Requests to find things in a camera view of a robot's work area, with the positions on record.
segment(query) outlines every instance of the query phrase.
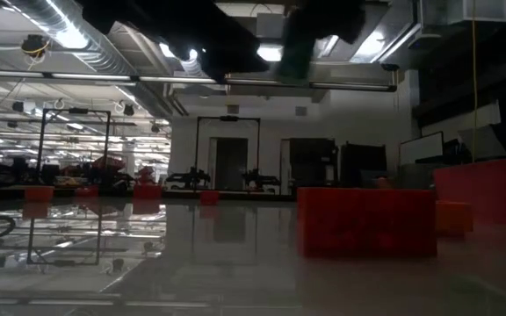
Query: yellow wire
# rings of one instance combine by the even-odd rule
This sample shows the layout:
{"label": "yellow wire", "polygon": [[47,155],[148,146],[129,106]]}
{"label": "yellow wire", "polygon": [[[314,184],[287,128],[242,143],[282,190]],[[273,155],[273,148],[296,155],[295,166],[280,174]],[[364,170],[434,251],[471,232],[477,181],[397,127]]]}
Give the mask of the yellow wire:
{"label": "yellow wire", "polygon": [[25,53],[25,54],[36,54],[36,53],[39,53],[39,52],[42,52],[43,50],[45,50],[46,47],[48,47],[48,45],[50,45],[50,41],[47,41],[46,45],[44,47],[39,48],[39,49],[35,49],[33,51],[26,51],[26,50],[23,49],[23,53]]}
{"label": "yellow wire", "polygon": [[477,51],[475,34],[475,0],[472,1],[472,67],[473,67],[473,140],[472,140],[472,162],[475,162],[475,147],[478,129],[478,73],[477,73]]}

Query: whiteboard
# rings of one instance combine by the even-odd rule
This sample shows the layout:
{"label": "whiteboard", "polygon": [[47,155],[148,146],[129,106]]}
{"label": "whiteboard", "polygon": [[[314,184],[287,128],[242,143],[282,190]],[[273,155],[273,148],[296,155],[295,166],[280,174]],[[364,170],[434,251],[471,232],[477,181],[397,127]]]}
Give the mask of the whiteboard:
{"label": "whiteboard", "polygon": [[400,166],[443,154],[443,133],[434,133],[400,144]]}

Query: doorway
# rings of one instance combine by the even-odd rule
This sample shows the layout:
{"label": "doorway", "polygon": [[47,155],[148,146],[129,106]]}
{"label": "doorway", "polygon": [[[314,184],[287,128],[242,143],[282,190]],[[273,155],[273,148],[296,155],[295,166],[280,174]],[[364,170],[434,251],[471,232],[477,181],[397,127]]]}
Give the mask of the doorway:
{"label": "doorway", "polygon": [[216,190],[243,190],[242,174],[247,171],[248,145],[247,139],[216,138]]}

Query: reflective floor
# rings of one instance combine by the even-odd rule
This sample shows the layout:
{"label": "reflective floor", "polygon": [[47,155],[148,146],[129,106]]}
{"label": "reflective floor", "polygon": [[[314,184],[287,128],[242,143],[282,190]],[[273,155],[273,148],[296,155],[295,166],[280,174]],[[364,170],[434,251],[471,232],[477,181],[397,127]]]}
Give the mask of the reflective floor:
{"label": "reflective floor", "polygon": [[18,222],[0,315],[506,315],[504,226],[441,239],[432,260],[306,260],[294,204],[127,202],[0,206]]}

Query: gray floor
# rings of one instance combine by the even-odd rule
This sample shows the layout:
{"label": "gray floor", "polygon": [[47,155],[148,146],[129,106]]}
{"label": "gray floor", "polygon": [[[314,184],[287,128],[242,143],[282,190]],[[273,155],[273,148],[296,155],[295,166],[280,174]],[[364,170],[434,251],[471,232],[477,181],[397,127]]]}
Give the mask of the gray floor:
{"label": "gray floor", "polygon": [[[101,246],[125,251],[102,253],[97,266],[38,269],[12,259],[25,250],[0,250],[9,257],[0,269],[0,299],[10,299],[0,302],[0,314],[506,315],[505,226],[478,224],[465,241],[439,240],[433,260],[304,260],[295,248],[294,204],[171,201],[164,213],[154,204],[143,208],[155,215],[134,215],[142,207],[119,206],[125,202],[100,201],[108,207],[104,228],[110,230]],[[71,238],[95,247],[83,236],[95,232],[94,214],[70,209],[37,220],[35,233],[68,225],[76,227]],[[112,236],[117,230],[123,233]],[[52,246],[57,238],[37,235],[33,244]],[[27,241],[12,235],[5,245]],[[144,255],[146,241],[154,249]],[[94,252],[75,247],[45,259],[94,259]],[[124,268],[107,273],[117,258],[125,259]],[[40,300],[20,305],[17,297]]]}

